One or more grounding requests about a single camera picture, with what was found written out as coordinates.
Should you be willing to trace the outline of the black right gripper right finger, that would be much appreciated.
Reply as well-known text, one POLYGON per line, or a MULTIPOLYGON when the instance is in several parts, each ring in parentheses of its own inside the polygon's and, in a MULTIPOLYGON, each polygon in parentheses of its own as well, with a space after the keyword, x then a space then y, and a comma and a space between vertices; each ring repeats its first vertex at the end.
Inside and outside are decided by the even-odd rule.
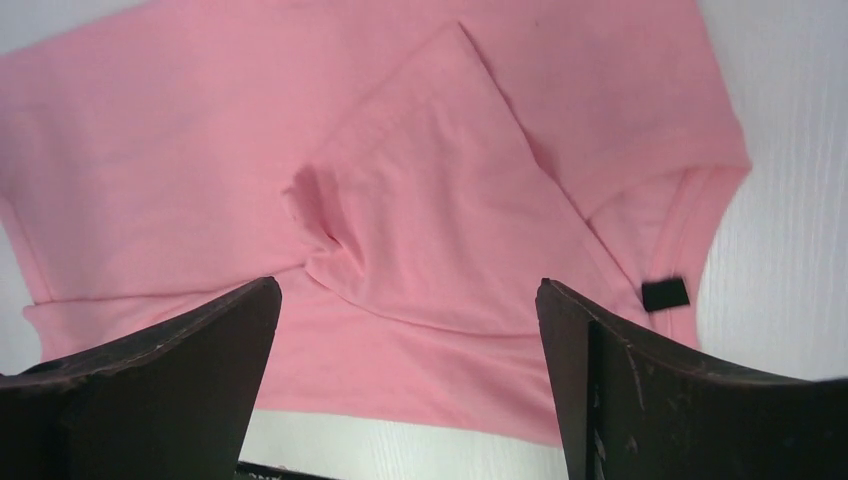
POLYGON ((539 329, 572 479, 843 479, 847 382, 702 353, 544 279, 539 329))

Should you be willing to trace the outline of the pink t-shirt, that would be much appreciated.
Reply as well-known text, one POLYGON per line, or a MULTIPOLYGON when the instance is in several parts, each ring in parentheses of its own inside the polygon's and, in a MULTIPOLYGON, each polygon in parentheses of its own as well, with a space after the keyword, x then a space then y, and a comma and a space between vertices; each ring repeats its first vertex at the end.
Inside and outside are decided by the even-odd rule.
POLYGON ((43 359, 273 276, 262 409, 558 445, 541 280, 696 346, 750 168, 692 1, 151 1, 1 58, 43 359))

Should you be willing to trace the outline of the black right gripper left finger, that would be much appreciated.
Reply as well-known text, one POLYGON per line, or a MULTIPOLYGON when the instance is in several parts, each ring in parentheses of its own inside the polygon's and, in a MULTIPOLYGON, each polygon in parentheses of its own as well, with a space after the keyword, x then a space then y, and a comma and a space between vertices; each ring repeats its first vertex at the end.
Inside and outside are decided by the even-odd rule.
POLYGON ((264 277, 1 380, 5 479, 230 479, 282 304, 264 277))

